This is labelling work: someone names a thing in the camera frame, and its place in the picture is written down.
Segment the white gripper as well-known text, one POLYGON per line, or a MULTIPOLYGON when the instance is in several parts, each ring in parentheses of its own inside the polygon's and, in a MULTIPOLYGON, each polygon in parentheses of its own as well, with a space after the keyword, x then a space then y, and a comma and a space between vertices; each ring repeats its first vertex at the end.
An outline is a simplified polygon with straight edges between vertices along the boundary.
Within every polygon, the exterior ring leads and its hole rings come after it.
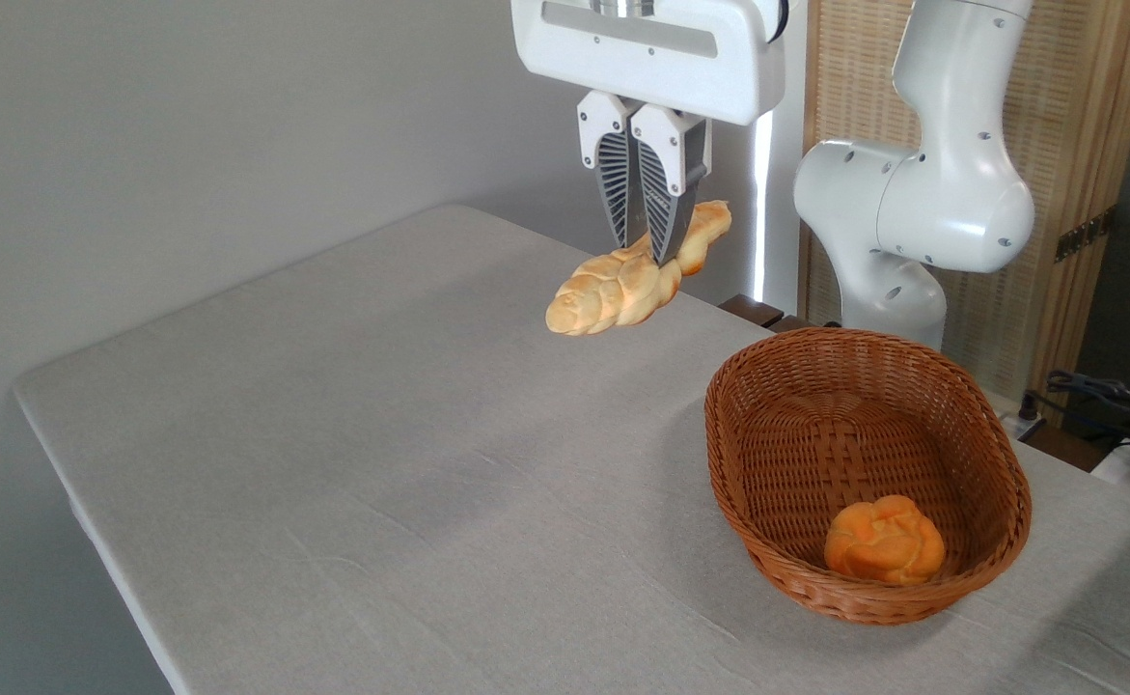
POLYGON ((510 9, 525 70, 591 89, 579 101, 579 153, 615 243, 631 246, 647 224, 657 264, 673 259, 711 168, 709 119, 750 125, 784 96, 786 2, 512 1, 510 9))

